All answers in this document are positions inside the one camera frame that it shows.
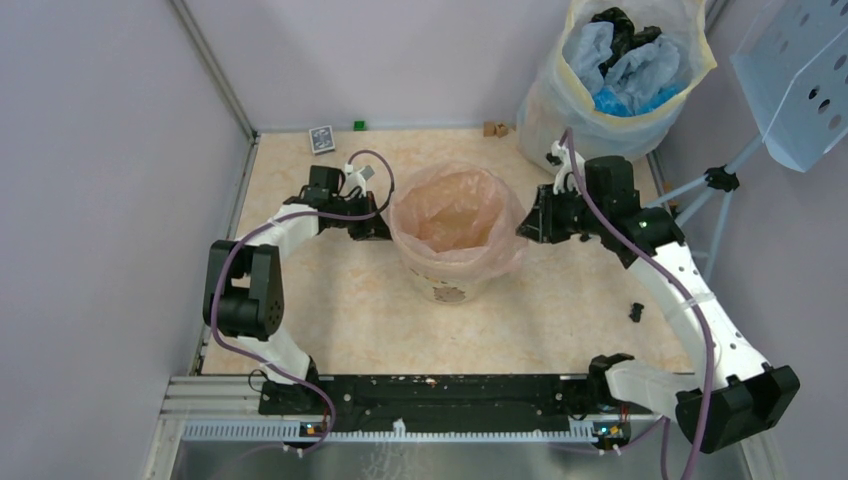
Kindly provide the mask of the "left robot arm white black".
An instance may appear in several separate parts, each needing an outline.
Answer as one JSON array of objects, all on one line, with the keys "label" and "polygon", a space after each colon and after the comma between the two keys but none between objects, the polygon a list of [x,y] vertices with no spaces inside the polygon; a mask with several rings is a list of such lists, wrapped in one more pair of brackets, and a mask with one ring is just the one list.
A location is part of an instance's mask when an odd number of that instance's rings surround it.
[{"label": "left robot arm white black", "polygon": [[309,377],[312,358],[283,325],[282,263],[328,229],[345,230],[355,241],[388,238],[385,207],[367,186],[373,174],[369,166],[313,166],[307,184],[269,220],[209,249],[203,318],[214,342],[284,385],[283,401],[297,413],[317,407],[321,388]]}]

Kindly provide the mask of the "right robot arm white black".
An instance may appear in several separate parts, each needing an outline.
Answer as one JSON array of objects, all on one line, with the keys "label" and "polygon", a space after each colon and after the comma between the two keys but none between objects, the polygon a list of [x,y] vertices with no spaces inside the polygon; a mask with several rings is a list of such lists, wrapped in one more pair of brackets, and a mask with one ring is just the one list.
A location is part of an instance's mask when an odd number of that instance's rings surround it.
[{"label": "right robot arm white black", "polygon": [[652,295],[694,369],[687,377],[630,354],[598,355],[589,366],[589,404],[612,412],[627,402],[666,416],[705,454],[776,426],[800,390],[799,377],[788,365],[774,366],[742,335],[669,212],[641,205],[631,163],[620,156],[579,159],[580,187],[565,154],[546,160],[558,172],[553,183],[538,187],[518,235],[539,244],[577,235],[600,239]]}]

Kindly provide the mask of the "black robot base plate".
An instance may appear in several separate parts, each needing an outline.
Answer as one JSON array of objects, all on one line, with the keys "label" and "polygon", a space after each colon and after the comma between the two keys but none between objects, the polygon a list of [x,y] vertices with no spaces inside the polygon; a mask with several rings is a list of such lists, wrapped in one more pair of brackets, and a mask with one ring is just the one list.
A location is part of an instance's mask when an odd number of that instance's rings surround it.
[{"label": "black robot base plate", "polygon": [[603,399],[584,375],[321,375],[309,367],[305,385],[266,380],[263,416],[306,416],[339,433],[383,432],[401,420],[412,433],[564,431],[576,421],[615,420],[645,408]]}]

